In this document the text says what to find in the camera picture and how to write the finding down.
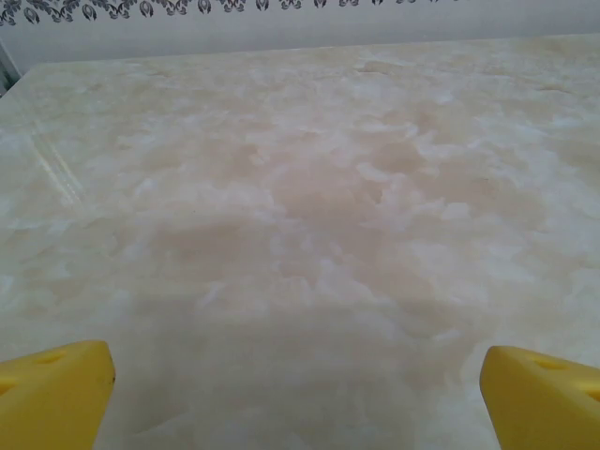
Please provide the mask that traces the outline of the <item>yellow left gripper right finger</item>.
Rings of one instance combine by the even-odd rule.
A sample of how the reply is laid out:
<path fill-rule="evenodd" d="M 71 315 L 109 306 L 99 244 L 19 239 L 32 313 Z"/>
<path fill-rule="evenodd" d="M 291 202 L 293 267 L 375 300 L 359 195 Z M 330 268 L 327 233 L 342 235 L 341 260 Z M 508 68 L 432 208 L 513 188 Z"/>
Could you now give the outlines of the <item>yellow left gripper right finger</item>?
<path fill-rule="evenodd" d="M 502 449 L 599 448 L 597 367 L 493 346 L 482 366 L 482 397 Z"/>

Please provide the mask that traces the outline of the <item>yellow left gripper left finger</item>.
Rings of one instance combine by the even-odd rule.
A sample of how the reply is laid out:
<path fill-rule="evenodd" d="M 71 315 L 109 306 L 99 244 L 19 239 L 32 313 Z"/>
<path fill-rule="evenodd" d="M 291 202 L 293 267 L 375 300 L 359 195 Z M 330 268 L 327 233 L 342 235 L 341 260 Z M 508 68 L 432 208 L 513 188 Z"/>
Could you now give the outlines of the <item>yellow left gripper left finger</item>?
<path fill-rule="evenodd" d="M 91 449 L 115 384 L 108 344 L 85 340 L 1 363 L 3 449 Z"/>

